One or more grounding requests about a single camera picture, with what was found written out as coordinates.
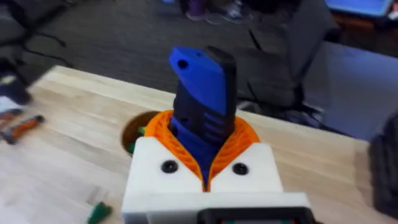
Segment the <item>right gripper white and orange right finger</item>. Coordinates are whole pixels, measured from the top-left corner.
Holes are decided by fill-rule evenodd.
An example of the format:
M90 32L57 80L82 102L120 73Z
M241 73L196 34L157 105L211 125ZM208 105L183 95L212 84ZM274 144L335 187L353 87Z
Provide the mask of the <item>right gripper white and orange right finger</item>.
M233 133L211 163L207 191L284 191L270 145L261 142L255 130L242 118L235 118Z

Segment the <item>right gripper white and orange left finger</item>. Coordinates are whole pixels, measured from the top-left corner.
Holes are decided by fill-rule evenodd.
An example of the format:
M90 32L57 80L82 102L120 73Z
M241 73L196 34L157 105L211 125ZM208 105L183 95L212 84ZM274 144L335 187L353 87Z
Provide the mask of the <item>right gripper white and orange left finger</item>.
M198 164L169 130L172 113L145 112L126 125L126 151L132 155L127 199L204 192Z

